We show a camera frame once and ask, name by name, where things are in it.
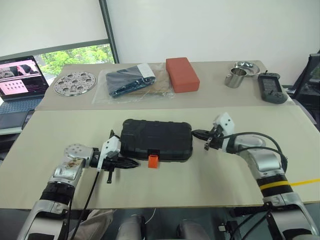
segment orange latch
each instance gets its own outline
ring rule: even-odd
[[[149,155],[148,168],[157,169],[158,168],[159,158],[157,155]]]

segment laptop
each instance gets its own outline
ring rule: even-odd
[[[28,111],[36,108],[48,87],[33,56],[1,60],[0,135],[21,132]]]

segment white sticker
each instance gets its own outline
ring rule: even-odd
[[[137,65],[140,73],[142,74],[142,77],[145,78],[149,78],[149,77],[155,77],[154,72],[151,70],[150,66],[148,65],[148,63],[142,63]]]

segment small metal saucer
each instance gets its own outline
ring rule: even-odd
[[[254,63],[248,61],[238,61],[235,63],[234,67],[245,70],[246,77],[251,77],[260,73],[260,68]]]

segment stainless steel cup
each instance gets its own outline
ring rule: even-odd
[[[247,72],[241,68],[231,68],[230,73],[225,77],[224,84],[229,88],[236,89],[240,86],[246,75]]]

